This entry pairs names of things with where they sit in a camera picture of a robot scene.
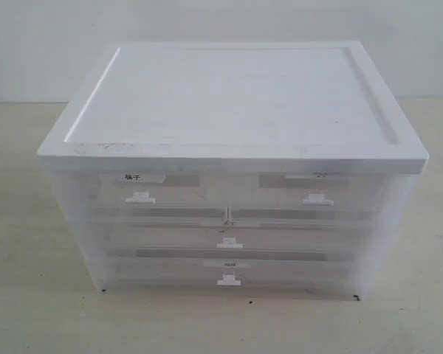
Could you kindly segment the middle wide clear drawer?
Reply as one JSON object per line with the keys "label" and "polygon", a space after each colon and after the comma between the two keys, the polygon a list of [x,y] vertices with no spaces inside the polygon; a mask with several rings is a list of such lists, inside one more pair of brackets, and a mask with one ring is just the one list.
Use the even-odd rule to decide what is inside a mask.
{"label": "middle wide clear drawer", "polygon": [[116,226],[105,241],[115,248],[313,251],[352,253],[360,229],[306,226],[282,228]]}

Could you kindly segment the bottom wide clear drawer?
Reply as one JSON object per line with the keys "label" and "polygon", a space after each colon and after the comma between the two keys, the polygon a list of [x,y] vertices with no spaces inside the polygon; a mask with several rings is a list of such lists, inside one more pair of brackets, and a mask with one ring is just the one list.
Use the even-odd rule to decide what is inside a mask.
{"label": "bottom wide clear drawer", "polygon": [[113,257],[114,281],[208,288],[355,288],[345,262]]}

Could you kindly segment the translucent plastic drawer cabinet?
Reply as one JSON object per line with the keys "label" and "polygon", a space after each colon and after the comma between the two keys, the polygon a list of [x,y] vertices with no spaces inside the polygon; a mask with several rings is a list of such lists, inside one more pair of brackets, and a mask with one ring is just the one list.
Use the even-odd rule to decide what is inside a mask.
{"label": "translucent plastic drawer cabinet", "polygon": [[[357,41],[122,43],[95,64],[38,149],[52,192],[96,289],[292,290],[362,299],[388,250],[428,154]],[[365,221],[120,218],[96,214],[103,173],[197,173],[233,188],[260,173],[381,175]],[[352,253],[125,249],[116,226],[360,229]],[[208,288],[114,281],[113,257],[345,262],[355,288]]]}

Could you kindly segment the wide clear drawer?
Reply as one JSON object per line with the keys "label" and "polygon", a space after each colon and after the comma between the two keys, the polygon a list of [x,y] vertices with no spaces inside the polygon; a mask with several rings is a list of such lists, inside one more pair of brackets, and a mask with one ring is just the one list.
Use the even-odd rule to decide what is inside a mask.
{"label": "wide clear drawer", "polygon": [[360,229],[306,226],[282,228],[116,226],[105,241],[115,248],[313,251],[352,253]]}
{"label": "wide clear drawer", "polygon": [[208,288],[355,288],[345,262],[113,257],[114,281]]}

